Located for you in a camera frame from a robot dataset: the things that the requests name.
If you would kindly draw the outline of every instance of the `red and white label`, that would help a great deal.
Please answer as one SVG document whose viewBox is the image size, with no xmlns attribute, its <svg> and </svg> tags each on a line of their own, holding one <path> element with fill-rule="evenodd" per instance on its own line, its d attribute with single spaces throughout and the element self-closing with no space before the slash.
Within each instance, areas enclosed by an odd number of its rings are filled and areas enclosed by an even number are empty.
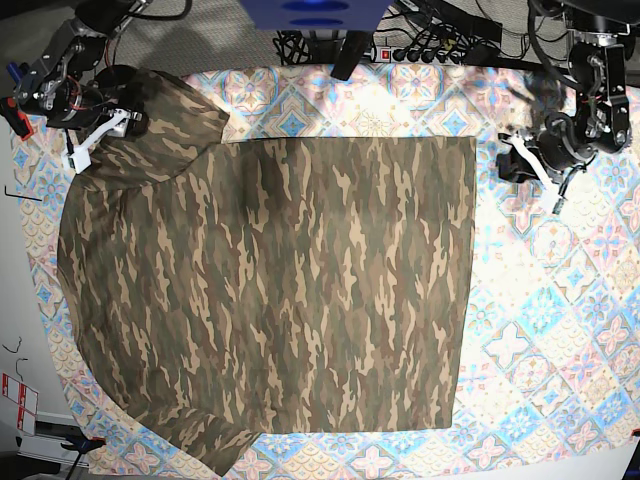
<svg viewBox="0 0 640 480">
<path fill-rule="evenodd" d="M 13 402 L 19 403 L 20 398 L 20 386 L 22 384 L 14 378 L 11 378 L 6 373 L 2 374 L 2 396 L 7 397 Z"/>
<path fill-rule="evenodd" d="M 2 374 L 2 396 L 24 407 L 34 415 L 38 413 L 38 392 L 6 373 Z"/>
<path fill-rule="evenodd" d="M 16 425 L 18 430 L 22 430 L 29 435 L 36 434 L 36 417 L 32 413 L 26 411 L 23 407 L 20 407 L 18 411 L 18 423 Z"/>
</svg>

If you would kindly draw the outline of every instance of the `red clamp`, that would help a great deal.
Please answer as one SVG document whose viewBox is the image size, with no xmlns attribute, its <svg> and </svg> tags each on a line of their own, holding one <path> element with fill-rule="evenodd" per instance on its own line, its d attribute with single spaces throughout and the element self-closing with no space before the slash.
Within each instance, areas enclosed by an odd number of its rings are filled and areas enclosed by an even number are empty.
<svg viewBox="0 0 640 480">
<path fill-rule="evenodd" d="M 0 98 L 0 115 L 7 119 L 13 131 L 22 141 L 33 135 L 33 127 L 29 118 L 18 108 L 13 98 Z"/>
</svg>

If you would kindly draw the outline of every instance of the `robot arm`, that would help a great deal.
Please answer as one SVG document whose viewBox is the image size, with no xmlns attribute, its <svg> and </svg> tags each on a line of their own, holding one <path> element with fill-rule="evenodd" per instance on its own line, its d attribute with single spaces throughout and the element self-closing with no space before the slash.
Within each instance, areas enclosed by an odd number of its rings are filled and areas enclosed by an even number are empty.
<svg viewBox="0 0 640 480">
<path fill-rule="evenodd" d="M 576 90 L 576 114 L 570 117 L 553 112 L 545 119 L 546 128 L 540 132 L 521 130 L 514 136 L 502 135 L 502 140 L 515 148 L 498 156 L 500 178 L 514 183 L 541 180 L 547 198 L 556 197 L 555 205 L 552 204 L 554 213 L 560 212 L 575 173 L 586 171 L 599 150 L 617 153 L 631 140 L 625 46 L 621 41 L 630 35 L 631 25 L 578 9 L 584 5 L 585 9 L 597 7 L 600 13 L 611 10 L 620 14 L 611 4 L 615 2 L 609 2 L 607 8 L 588 0 L 568 3 L 573 6 L 529 0 L 528 30 L 531 44 L 549 74 Z M 629 18 L 640 21 L 640 8 L 636 6 L 632 10 L 635 15 Z M 573 79 L 560 74 L 540 48 L 535 36 L 537 15 L 563 17 L 573 44 L 568 56 Z M 550 184 L 559 185 L 558 191 L 553 191 Z"/>
<path fill-rule="evenodd" d="M 0 112 L 20 136 L 29 135 L 24 115 L 47 118 L 47 126 L 61 129 L 94 127 L 113 116 L 120 90 L 111 70 L 90 85 L 83 85 L 85 72 L 98 66 L 109 42 L 117 39 L 152 0 L 89 0 L 80 4 L 76 16 L 65 21 L 49 45 L 31 65 L 10 69 L 16 82 L 13 98 L 0 101 Z"/>
</svg>

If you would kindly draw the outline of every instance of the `shirt sleeve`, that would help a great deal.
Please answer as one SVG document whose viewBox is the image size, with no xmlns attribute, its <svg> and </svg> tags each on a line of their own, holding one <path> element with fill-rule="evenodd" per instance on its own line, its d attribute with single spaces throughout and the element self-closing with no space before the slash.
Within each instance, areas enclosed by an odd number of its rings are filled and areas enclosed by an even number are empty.
<svg viewBox="0 0 640 480">
<path fill-rule="evenodd" d="M 146 131 L 138 137 L 105 137 L 91 155 L 91 166 L 76 177 L 77 186 L 122 190 L 162 182 L 222 141 L 229 115 L 175 77 L 141 69 L 123 96 L 135 99 L 148 117 Z"/>
</svg>

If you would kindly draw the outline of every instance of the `gray floor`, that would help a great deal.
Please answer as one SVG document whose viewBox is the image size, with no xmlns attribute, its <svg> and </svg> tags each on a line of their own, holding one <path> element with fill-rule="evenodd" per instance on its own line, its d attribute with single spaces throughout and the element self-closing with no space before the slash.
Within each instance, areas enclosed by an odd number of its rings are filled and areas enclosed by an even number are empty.
<svg viewBox="0 0 640 480">
<path fill-rule="evenodd" d="M 30 12 L 0 22 L 0 68 L 10 61 L 31 62 L 48 43 L 51 34 L 65 19 L 73 16 L 67 0 L 46 9 Z M 502 22 L 512 32 L 526 27 L 526 0 L 478 0 L 485 12 Z M 481 15 L 475 0 L 450 0 L 465 11 Z M 151 14 L 176 13 L 181 1 L 155 0 L 147 10 Z M 402 26 L 403 20 L 382 22 L 385 28 Z M 540 29 L 543 38 L 562 34 L 561 22 L 548 20 Z M 180 22 L 134 21 L 125 32 L 118 48 L 118 62 L 165 70 L 174 75 L 186 75 L 208 70 L 278 65 L 280 63 L 271 42 L 274 32 L 258 31 L 238 0 L 195 0 L 191 14 Z M 377 43 L 405 46 L 404 34 L 377 36 Z M 558 58 L 565 55 L 564 42 L 545 44 L 548 52 Z M 520 40 L 504 33 L 503 50 L 517 55 Z M 529 52 L 528 60 L 535 60 Z M 9 76 L 0 71 L 0 96 L 10 94 L 13 85 Z"/>
</svg>

